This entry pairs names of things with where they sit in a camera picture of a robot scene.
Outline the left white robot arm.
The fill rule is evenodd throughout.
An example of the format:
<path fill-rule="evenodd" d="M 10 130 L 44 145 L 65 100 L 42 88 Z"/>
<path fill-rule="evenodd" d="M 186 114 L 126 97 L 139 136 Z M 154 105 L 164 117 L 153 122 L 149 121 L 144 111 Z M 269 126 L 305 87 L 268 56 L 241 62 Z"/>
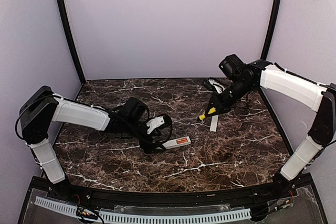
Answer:
<path fill-rule="evenodd" d="M 149 113 L 148 106 L 134 97 L 110 109 L 73 101 L 54 93 L 49 86 L 42 86 L 20 108 L 15 133 L 26 142 L 48 180 L 55 185 L 65 182 L 67 176 L 49 141 L 48 130 L 52 123 L 79 125 L 109 134 L 125 133 L 137 139 L 147 154 L 165 151 L 164 143 L 171 136 L 164 140 L 159 138 L 166 127 L 173 129 L 172 119 L 160 114 L 143 121 L 143 115 Z"/>

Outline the white remote control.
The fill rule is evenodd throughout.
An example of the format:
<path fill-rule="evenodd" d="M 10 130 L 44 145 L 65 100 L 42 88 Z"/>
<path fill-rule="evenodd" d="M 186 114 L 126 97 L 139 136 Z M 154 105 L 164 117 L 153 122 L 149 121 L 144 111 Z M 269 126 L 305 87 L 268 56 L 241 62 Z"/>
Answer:
<path fill-rule="evenodd" d="M 180 137 L 180 138 L 176 138 L 173 140 L 169 140 L 163 143 L 163 146 L 167 150 L 169 150 L 169 149 L 178 148 L 178 147 L 182 147 L 182 146 L 186 146 L 190 144 L 191 144 L 191 139 L 188 136 L 186 136 L 186 137 Z"/>

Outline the white battery cover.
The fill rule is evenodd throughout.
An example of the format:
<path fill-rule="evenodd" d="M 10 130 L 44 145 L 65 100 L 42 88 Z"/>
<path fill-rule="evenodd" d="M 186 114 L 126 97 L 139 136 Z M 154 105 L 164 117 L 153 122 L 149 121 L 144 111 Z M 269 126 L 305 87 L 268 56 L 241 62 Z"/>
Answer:
<path fill-rule="evenodd" d="M 218 118 L 219 118 L 219 115 L 215 115 L 215 116 L 212 117 L 210 128 L 209 128 L 209 130 L 211 132 L 216 132 L 217 131 Z"/>

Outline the yellow handled screwdriver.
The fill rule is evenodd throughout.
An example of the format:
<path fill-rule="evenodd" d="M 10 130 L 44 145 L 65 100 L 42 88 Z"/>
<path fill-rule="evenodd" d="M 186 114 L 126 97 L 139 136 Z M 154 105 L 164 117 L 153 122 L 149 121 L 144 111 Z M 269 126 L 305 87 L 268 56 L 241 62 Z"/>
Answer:
<path fill-rule="evenodd" d="M 216 108 L 212 107 L 208 111 L 205 111 L 203 114 L 199 115 L 196 119 L 196 124 L 202 123 L 206 118 L 214 116 L 216 113 Z"/>

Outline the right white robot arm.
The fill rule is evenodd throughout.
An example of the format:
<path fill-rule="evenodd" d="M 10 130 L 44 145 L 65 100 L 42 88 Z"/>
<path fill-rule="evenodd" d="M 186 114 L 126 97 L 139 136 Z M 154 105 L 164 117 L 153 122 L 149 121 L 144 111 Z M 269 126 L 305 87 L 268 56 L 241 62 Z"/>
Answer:
<path fill-rule="evenodd" d="M 271 195 L 279 198 L 289 191 L 298 175 L 334 143 L 335 84 L 309 80 L 263 59 L 244 63 L 235 54 L 225 57 L 219 68 L 231 84 L 225 87 L 213 78 L 203 82 L 212 96 L 205 113 L 198 117 L 200 121 L 229 112 L 238 100 L 258 87 L 290 97 L 316 113 L 307 137 L 273 176 Z"/>

